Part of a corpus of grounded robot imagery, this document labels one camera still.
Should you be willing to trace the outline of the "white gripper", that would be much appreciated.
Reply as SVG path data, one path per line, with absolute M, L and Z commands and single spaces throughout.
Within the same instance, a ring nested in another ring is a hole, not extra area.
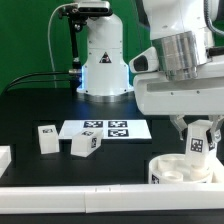
M 198 77 L 168 81 L 160 72 L 137 75 L 134 79 L 137 106 L 144 115 L 171 115 L 170 121 L 186 139 L 183 115 L 209 115 L 211 128 L 206 132 L 209 144 L 221 140 L 224 123 L 224 65 L 206 64 L 198 68 Z

